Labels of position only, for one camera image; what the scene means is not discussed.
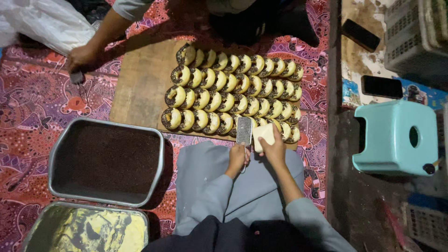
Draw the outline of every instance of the donut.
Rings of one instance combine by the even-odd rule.
[[[285,64],[284,61],[280,58],[273,58],[272,61],[274,62],[274,70],[270,74],[271,76],[279,76],[281,73],[283,73]]]
[[[289,97],[293,96],[294,94],[294,85],[290,81],[281,81],[283,83],[283,93],[280,96],[280,99],[287,100]]]
[[[226,74],[233,73],[240,66],[240,59],[236,55],[230,55],[227,61],[227,66],[224,67],[223,72]]]
[[[247,117],[247,118],[250,118],[250,120],[252,121],[252,129],[258,127],[258,123],[255,119],[253,119],[252,117]]]
[[[294,73],[288,77],[290,81],[301,81],[303,77],[303,68],[301,65],[296,65]]]
[[[249,76],[249,84],[249,88],[244,95],[256,97],[261,92],[261,79],[258,76]]]
[[[168,108],[162,113],[162,124],[167,130],[174,130],[181,124],[181,113],[175,108]]]
[[[187,82],[187,87],[195,88],[201,84],[202,81],[202,73],[199,69],[190,67],[190,80]]]
[[[196,96],[194,91],[190,88],[184,88],[185,90],[185,101],[179,106],[181,109],[189,109],[193,106]]]
[[[234,104],[229,110],[231,114],[241,114],[247,109],[247,98],[244,95],[235,94],[233,95]]]
[[[256,117],[254,120],[257,122],[258,126],[264,126],[267,124],[267,121],[261,117]]]
[[[285,143],[297,143],[300,138],[300,130],[294,125],[289,126],[291,128],[291,133],[288,138],[284,141]]]
[[[225,73],[223,71],[216,71],[215,72],[216,81],[215,83],[209,88],[211,91],[219,91],[224,88],[227,77],[225,76]]]
[[[259,74],[264,67],[264,59],[258,54],[253,55],[250,57],[251,66],[249,70],[247,71],[247,74],[249,75],[257,75]]]
[[[216,91],[210,91],[208,104],[204,107],[205,112],[213,112],[221,105],[221,95]]]
[[[264,98],[267,97],[272,92],[272,80],[269,78],[261,79],[261,91],[258,94],[258,97]]]
[[[204,61],[204,52],[201,49],[196,49],[196,57],[194,61],[191,63],[192,67],[199,67]]]
[[[189,65],[196,57],[194,46],[186,43],[176,52],[176,60],[179,65]]]
[[[258,74],[258,77],[260,78],[267,77],[272,73],[272,71],[274,71],[274,62],[266,57],[264,57],[263,59],[264,59],[264,67],[263,70]]]
[[[247,108],[243,112],[243,116],[250,117],[255,115],[258,112],[258,109],[260,107],[260,103],[258,102],[257,98],[254,98],[252,96],[246,96],[247,99]]]
[[[250,57],[247,55],[239,55],[238,59],[240,60],[240,65],[235,70],[236,74],[243,74],[249,71],[249,68],[252,66],[252,61]]]
[[[272,92],[268,95],[268,98],[277,99],[283,94],[283,83],[281,80],[276,80],[275,85],[272,86]]]
[[[226,84],[224,85],[222,91],[230,93],[237,86],[237,78],[233,74],[225,74]]]
[[[216,60],[216,52],[211,50],[204,53],[205,61],[199,66],[200,68],[210,68]]]
[[[184,65],[176,67],[171,72],[171,81],[177,86],[185,86],[190,80],[190,69]]]
[[[202,69],[201,88],[209,89],[215,83],[216,74],[210,68]]]
[[[280,74],[280,77],[289,77],[296,71],[296,63],[293,60],[284,60],[286,67],[284,71]]]
[[[233,119],[227,113],[218,113],[218,116],[220,117],[220,126],[216,130],[216,133],[219,135],[225,135],[232,129]]]
[[[289,138],[289,135],[291,134],[291,127],[286,122],[279,122],[281,126],[281,139],[286,141]]]
[[[165,93],[165,103],[168,107],[177,108],[185,101],[185,89],[181,86],[172,86]]]
[[[268,99],[267,101],[269,102],[269,111],[264,117],[267,119],[274,119],[278,117],[283,108],[281,102],[277,99]]]
[[[242,94],[246,92],[249,89],[250,86],[250,80],[249,77],[245,74],[237,74],[235,75],[237,78],[237,86],[233,90],[235,94]]]
[[[242,116],[240,116],[238,114],[232,115],[233,125],[232,125],[232,129],[228,132],[228,134],[233,137],[237,136],[237,123],[238,123],[238,118],[240,118],[240,117],[242,117]]]
[[[207,113],[208,123],[202,129],[202,132],[205,134],[213,134],[220,127],[220,117],[213,112]]]
[[[227,112],[235,103],[235,99],[233,98],[233,95],[230,93],[221,92],[221,104],[218,107],[219,112]]]
[[[218,57],[215,59],[215,63],[211,66],[211,68],[215,71],[221,71],[227,66],[228,58],[225,53],[220,52]]]
[[[194,131],[201,131],[208,124],[208,116],[202,109],[193,110],[194,124],[191,127]]]
[[[295,105],[291,105],[292,109],[293,109],[293,113],[291,114],[291,116],[286,119],[286,123],[288,124],[296,124],[299,122],[300,116],[302,116],[302,113],[300,112],[300,109],[295,106]]]
[[[279,129],[279,132],[281,132],[281,126],[280,123],[276,119],[266,119],[267,123],[273,123]]]
[[[181,124],[179,125],[179,129],[181,131],[189,131],[194,124],[194,114],[190,110],[181,109]]]
[[[276,120],[279,122],[287,120],[289,117],[291,117],[291,114],[293,113],[293,108],[291,104],[289,104],[289,102],[281,101],[281,104],[282,104],[281,114],[276,117]]]
[[[289,101],[299,101],[300,97],[302,97],[302,88],[300,87],[299,83],[293,83],[294,86],[294,93],[291,97],[288,98]]]
[[[257,113],[255,113],[254,117],[264,117],[269,112],[269,101],[264,98],[257,98],[259,108]]]
[[[203,109],[205,106],[207,106],[208,101],[210,100],[210,94],[208,93],[207,89],[203,89],[200,87],[193,89],[193,91],[195,97],[193,108]]]

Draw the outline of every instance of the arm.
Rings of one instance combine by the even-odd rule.
[[[233,179],[239,174],[243,164],[249,163],[250,152],[244,145],[235,144],[229,152],[229,165],[226,172],[211,181],[196,196],[190,213],[179,220],[174,230],[175,235],[189,235],[194,227],[207,216],[213,215],[223,221],[228,198],[233,186]]]
[[[86,72],[94,68],[102,57],[104,48],[124,34],[134,21],[141,19],[152,2],[153,0],[117,0],[90,41],[70,52],[69,72]]]
[[[275,138],[273,145],[269,145],[261,137],[258,139],[264,151],[260,156],[266,156],[275,170],[289,221],[317,247],[326,251],[356,251],[332,228],[313,202],[304,197],[286,166],[286,146],[283,144],[280,132],[275,125],[273,128]]]

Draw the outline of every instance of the block of cheese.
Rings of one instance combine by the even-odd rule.
[[[258,141],[258,137],[263,137],[268,144],[274,144],[276,141],[274,139],[274,128],[272,127],[272,123],[254,128],[252,130],[252,135],[254,136],[255,151],[258,153],[263,152],[263,148]]]

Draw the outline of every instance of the hand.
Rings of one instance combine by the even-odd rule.
[[[260,156],[266,156],[267,160],[275,170],[286,168],[285,163],[286,145],[283,143],[281,134],[278,128],[275,126],[275,124],[272,124],[272,127],[274,127],[274,139],[275,139],[273,145],[268,144],[266,140],[264,140],[264,138],[258,137],[258,141],[260,142],[261,147],[263,147],[263,152],[260,153]]]
[[[68,56],[69,73],[76,73],[78,71],[87,72],[96,69],[97,63],[103,53],[104,48],[99,48],[91,44],[74,48]]]
[[[235,144],[229,152],[228,168],[225,174],[234,179],[243,165],[249,164],[250,151],[243,144]]]

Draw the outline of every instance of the person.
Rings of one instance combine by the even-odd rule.
[[[68,55],[70,73],[95,69],[104,48],[140,20],[154,0],[116,0],[90,41]],[[312,47],[319,38],[308,20],[306,0],[207,0],[212,27],[229,42],[250,45],[264,33],[292,35]]]
[[[257,157],[240,144],[182,148],[176,228],[142,251],[356,251],[304,197],[302,161],[273,129]]]

